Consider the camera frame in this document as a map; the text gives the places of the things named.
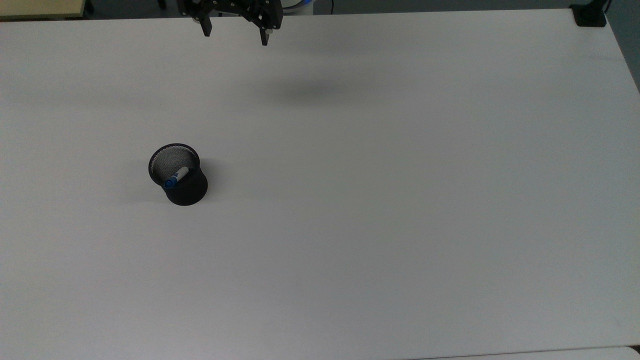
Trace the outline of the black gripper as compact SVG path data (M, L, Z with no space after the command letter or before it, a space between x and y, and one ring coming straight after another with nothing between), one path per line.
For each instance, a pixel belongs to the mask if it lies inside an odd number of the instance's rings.
M199 23L205 37L209 37L213 29L211 12L238 15L260 28L260 41L265 47L270 35L281 27L284 17L279 0L179 0L177 8L179 14Z

